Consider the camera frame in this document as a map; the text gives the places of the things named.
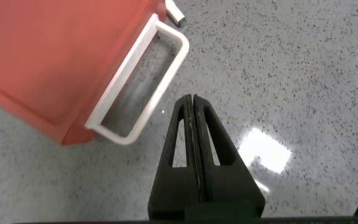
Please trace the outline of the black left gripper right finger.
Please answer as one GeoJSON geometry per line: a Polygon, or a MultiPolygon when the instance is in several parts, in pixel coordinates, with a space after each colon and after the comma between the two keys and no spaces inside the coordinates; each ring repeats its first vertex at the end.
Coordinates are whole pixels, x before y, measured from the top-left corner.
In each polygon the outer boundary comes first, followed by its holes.
{"type": "Polygon", "coordinates": [[[211,103],[194,96],[205,199],[235,217],[259,218],[265,198],[241,159],[211,103]]]}

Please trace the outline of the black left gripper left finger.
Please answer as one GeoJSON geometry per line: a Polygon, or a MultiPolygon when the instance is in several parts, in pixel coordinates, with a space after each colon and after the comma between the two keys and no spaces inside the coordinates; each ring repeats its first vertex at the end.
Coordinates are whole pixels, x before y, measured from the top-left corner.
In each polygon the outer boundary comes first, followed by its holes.
{"type": "Polygon", "coordinates": [[[202,202],[204,178],[191,95],[176,101],[148,202],[151,220],[183,220],[185,208],[202,202]],[[179,122],[185,130],[186,166],[173,167],[179,122]]]}

